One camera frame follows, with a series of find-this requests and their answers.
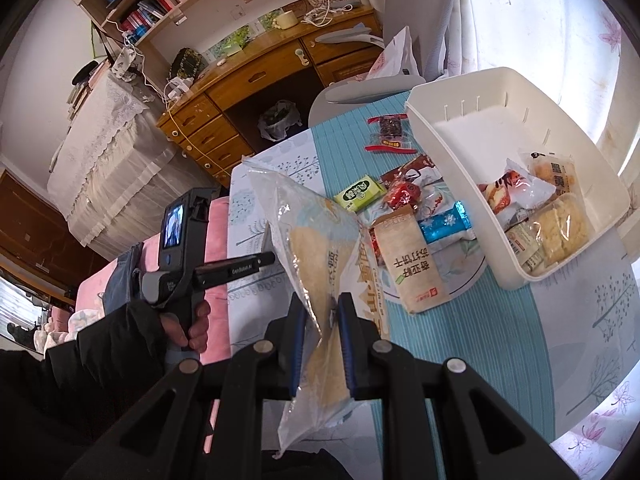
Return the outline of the left forearm black sleeve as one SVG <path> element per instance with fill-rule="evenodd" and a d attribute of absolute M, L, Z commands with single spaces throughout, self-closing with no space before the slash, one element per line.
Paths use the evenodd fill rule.
<path fill-rule="evenodd" d="M 1 475 L 61 479 L 166 373 L 160 316 L 134 302 L 51 348 L 1 353 Z"/>

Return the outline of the person's left hand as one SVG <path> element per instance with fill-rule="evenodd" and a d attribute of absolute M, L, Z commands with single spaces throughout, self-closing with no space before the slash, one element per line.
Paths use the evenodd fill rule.
<path fill-rule="evenodd" d="M 208 316 L 210 305 L 203 300 L 196 305 L 194 321 L 187 332 L 171 314 L 161 314 L 162 323 L 168 340 L 180 348 L 189 348 L 197 354 L 203 354 L 208 344 Z"/>

